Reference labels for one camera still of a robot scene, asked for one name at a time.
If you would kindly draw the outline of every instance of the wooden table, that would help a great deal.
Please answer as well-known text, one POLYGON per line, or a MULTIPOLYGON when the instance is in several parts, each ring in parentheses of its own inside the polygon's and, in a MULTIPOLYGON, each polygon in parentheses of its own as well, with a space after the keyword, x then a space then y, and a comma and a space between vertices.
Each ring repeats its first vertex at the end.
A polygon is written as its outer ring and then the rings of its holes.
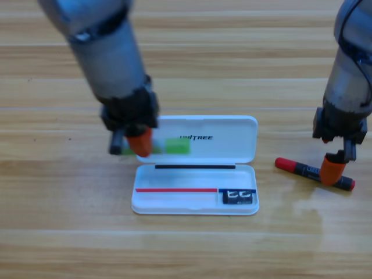
POLYGON ((371 278, 372 137, 350 194, 274 168, 320 166, 312 121, 342 0, 137 0, 162 114, 252 115, 261 208, 140 216, 135 159, 109 133, 63 38, 29 0, 0 1, 0 278, 371 278))

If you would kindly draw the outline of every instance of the green eraser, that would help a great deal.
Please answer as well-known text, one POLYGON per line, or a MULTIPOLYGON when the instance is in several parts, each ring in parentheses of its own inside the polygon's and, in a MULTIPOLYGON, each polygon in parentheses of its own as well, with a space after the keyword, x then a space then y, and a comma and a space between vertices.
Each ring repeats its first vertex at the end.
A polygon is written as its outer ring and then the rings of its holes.
POLYGON ((168 138, 165 143, 167 154, 189 154, 190 139, 189 138, 168 138))

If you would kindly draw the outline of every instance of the marker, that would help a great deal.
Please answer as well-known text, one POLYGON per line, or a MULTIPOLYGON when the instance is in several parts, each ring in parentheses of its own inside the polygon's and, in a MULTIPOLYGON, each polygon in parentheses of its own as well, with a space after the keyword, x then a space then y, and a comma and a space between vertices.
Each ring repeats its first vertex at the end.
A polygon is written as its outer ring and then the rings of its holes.
MULTIPOLYGON (((308 166, 306 164, 298 163, 284 158, 277 158, 275 160, 275 167, 281 170, 295 173, 299 176, 303 176, 312 180, 320 181, 320 169, 317 167, 308 166)), ((349 177, 342 176, 333 187, 352 191, 355 187, 355 181, 349 177)))

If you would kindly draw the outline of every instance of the gray robot arm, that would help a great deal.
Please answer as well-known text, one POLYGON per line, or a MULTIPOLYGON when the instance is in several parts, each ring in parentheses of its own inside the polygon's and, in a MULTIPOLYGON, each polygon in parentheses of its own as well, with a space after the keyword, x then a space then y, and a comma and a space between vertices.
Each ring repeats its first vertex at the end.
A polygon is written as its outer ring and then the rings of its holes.
POLYGON ((335 38, 339 50, 313 133, 324 142, 344 138, 344 149, 324 158, 320 177, 326 185, 337 182, 345 165, 356 160, 356 144, 362 144, 367 134, 366 118, 372 112, 372 1, 345 0, 335 22, 335 38))
POLYGON ((129 21, 131 0, 38 0, 69 43, 112 132, 109 152, 123 137, 140 156, 151 152, 149 129, 158 126, 158 102, 129 21))

